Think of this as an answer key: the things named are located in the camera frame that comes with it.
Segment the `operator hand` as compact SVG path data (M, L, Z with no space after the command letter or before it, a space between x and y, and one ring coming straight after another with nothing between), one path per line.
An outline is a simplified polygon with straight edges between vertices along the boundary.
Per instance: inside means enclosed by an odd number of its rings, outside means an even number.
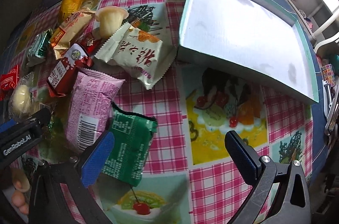
M11 181L14 186L14 193L11 197L12 204L19 209L19 212L28 216L29 204L26 201L25 193L30 190L30 183L23 172L19 168L11 168Z

